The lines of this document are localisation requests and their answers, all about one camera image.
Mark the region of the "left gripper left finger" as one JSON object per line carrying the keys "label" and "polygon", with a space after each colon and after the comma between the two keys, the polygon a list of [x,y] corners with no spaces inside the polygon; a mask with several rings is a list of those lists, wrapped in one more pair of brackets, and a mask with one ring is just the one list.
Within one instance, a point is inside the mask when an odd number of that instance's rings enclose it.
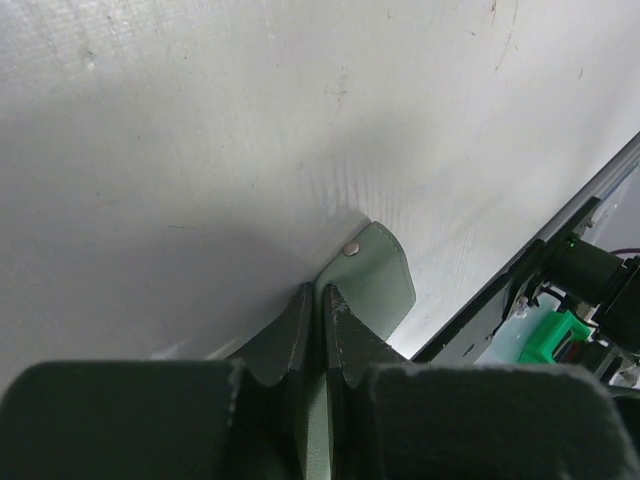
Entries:
{"label": "left gripper left finger", "polygon": [[219,360],[56,361],[1,399],[5,479],[300,479],[310,284]]}

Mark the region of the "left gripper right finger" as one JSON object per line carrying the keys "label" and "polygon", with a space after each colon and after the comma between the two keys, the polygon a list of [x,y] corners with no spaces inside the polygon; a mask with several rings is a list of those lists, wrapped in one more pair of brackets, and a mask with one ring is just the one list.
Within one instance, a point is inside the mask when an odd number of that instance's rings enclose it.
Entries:
{"label": "left gripper right finger", "polygon": [[639,399],[578,366],[404,359],[323,295],[335,479],[635,479]]}

